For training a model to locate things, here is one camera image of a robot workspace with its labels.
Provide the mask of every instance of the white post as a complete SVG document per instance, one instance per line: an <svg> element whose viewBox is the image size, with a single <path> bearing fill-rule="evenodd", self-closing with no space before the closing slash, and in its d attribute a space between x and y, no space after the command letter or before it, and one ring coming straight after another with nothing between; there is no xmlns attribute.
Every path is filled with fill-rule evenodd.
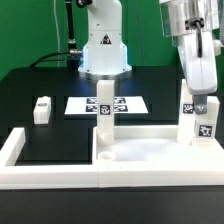
<svg viewBox="0 0 224 224"><path fill-rule="evenodd" d="M216 124L219 114L219 100L215 96L208 96L207 113L195 114L195 136L193 145L208 144L215 138Z"/></svg>
<svg viewBox="0 0 224 224"><path fill-rule="evenodd" d="M100 145L114 143L114 81L97 83L97 140Z"/></svg>
<svg viewBox="0 0 224 224"><path fill-rule="evenodd" d="M180 144L190 145L194 137L194 106L192 95L188 92L185 80L182 80L179 126L177 132L177 142Z"/></svg>

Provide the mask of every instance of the black cable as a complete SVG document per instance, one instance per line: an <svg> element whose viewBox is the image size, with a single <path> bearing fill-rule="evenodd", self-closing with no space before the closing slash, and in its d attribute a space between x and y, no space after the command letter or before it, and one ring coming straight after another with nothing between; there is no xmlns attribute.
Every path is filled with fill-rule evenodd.
<svg viewBox="0 0 224 224"><path fill-rule="evenodd" d="M36 62L35 66L39 63L42 63L42 62L55 62L55 61L57 61L57 62L58 61L64 61L64 62L66 62L66 61L79 61L79 59L76 59L76 58L73 57L73 58L64 58L64 59L39 60L39 61Z"/></svg>
<svg viewBox="0 0 224 224"><path fill-rule="evenodd" d="M68 48L76 49L74 27L73 27L73 13L72 13L72 0L65 0L68 22Z"/></svg>
<svg viewBox="0 0 224 224"><path fill-rule="evenodd" d="M198 57L202 58L203 47L202 47L201 23L199 21L196 21L195 26L197 29L197 37L198 37Z"/></svg>
<svg viewBox="0 0 224 224"><path fill-rule="evenodd" d="M139 13L138 13L138 7L137 7L137 2L136 0L133 0L134 6L135 6L135 13L136 13L136 19L138 23L138 34L139 34L139 39L140 39L140 47L141 47L141 57L142 57L142 65L145 65L145 60L144 60L144 54L143 54L143 42L142 42L142 32L140 29L140 19L139 19Z"/></svg>
<svg viewBox="0 0 224 224"><path fill-rule="evenodd" d="M50 58L50 57L54 57L54 56L58 56L58 55L63 55L63 54L70 54L70 52L69 51L59 51L59 52L55 52L55 53L52 53L52 54L45 55L43 57L40 57L35 62L33 62L29 67L34 68L40 61L43 61L46 58Z"/></svg>

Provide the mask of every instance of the small white box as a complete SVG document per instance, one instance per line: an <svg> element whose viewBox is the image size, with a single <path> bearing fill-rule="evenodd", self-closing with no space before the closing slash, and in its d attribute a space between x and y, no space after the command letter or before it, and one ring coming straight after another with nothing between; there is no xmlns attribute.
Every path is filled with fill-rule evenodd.
<svg viewBox="0 0 224 224"><path fill-rule="evenodd" d="M215 138L216 124L219 114L219 100L215 96L208 96L208 112L195 114L195 137L193 144L209 144Z"/></svg>
<svg viewBox="0 0 224 224"><path fill-rule="evenodd" d="M44 96L37 99L33 111L34 124L48 124L51 113L51 98Z"/></svg>

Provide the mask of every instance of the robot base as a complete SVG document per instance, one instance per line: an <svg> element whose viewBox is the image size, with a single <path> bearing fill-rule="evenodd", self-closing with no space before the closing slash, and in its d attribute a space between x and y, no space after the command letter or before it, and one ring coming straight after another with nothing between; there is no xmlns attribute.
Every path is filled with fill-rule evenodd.
<svg viewBox="0 0 224 224"><path fill-rule="evenodd" d="M125 72L116 75L97 75L87 72L79 72L79 77L90 80L120 80L130 78L132 75L132 69L127 69Z"/></svg>

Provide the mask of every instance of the cable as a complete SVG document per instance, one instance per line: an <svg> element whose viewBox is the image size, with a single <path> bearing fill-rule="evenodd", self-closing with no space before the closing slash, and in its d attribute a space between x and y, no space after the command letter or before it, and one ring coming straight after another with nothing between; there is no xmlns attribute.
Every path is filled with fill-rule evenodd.
<svg viewBox="0 0 224 224"><path fill-rule="evenodd" d="M59 51L59 52L55 52L55 53L52 53L52 54L45 55L43 57L40 57L35 62L33 62L29 67L34 68L40 61L43 61L46 58L50 58L50 57L54 57L54 56L58 56L58 55L63 55L63 54L70 54L70 52L69 51Z"/></svg>
<svg viewBox="0 0 224 224"><path fill-rule="evenodd" d="M60 31L58 25L58 15L57 15L57 0L54 0L54 19L55 19L55 27L56 27L56 34L57 34L57 42L58 42L58 51L61 50L61 38L60 38Z"/></svg>
<svg viewBox="0 0 224 224"><path fill-rule="evenodd" d="M142 42L142 32L140 29L140 20L139 20L139 13L138 13L138 7L137 7L137 2L136 0L133 0L134 6L135 6L135 13L136 13L136 19L138 23L138 35L140 39L140 48L141 48L141 58L142 58L142 65L145 65L145 60L144 60L144 54L143 54L143 42Z"/></svg>
<svg viewBox="0 0 224 224"><path fill-rule="evenodd" d="M74 35L74 26L73 26L73 12L72 12L72 1L65 0L66 11L67 11L67 23L68 23L68 48L76 49L76 41Z"/></svg>
<svg viewBox="0 0 224 224"><path fill-rule="evenodd" d="M198 37L198 57L202 58L203 56L203 47L202 47L202 33L201 33L201 23L199 21L196 21L196 32Z"/></svg>
<svg viewBox="0 0 224 224"><path fill-rule="evenodd" d="M42 63L42 62L54 62L54 61L57 61L57 62L64 61L64 62L66 62L66 61L75 61L75 60L79 61L79 58L77 58L77 59L76 59L76 58L64 58L64 59L39 60L39 61L36 62L35 66L36 66L37 64L39 64L39 63Z"/></svg>

